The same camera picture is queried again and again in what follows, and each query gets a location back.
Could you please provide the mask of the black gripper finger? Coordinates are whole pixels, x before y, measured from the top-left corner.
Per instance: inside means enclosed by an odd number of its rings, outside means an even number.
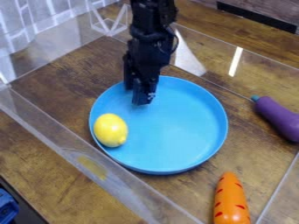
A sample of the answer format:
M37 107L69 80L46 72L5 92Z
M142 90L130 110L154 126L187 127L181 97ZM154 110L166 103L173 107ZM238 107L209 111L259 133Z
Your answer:
M130 90L134 88L134 67L131 56L126 55L123 57L123 61L125 61L125 85L126 89Z
M134 98L133 103L138 106L150 104L155 98L155 91L159 79L142 81L139 78L134 79Z

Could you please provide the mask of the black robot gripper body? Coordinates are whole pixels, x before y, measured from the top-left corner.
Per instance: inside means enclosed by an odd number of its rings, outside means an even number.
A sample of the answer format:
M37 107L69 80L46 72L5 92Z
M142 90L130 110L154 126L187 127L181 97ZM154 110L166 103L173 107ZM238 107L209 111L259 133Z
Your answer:
M126 55L131 56L134 78L142 81L159 79L161 70L170 64L171 55L178 45L174 45L177 35L171 27L146 33L135 26L130 27L133 38L127 41Z

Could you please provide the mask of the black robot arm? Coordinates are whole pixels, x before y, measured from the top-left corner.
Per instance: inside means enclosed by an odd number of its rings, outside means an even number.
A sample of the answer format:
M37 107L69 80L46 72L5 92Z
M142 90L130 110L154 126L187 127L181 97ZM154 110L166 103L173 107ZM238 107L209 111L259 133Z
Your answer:
M178 9L174 0L130 0L133 24L125 61L125 85L134 91L133 103L150 104L155 98L162 68L170 65L178 37L171 23Z

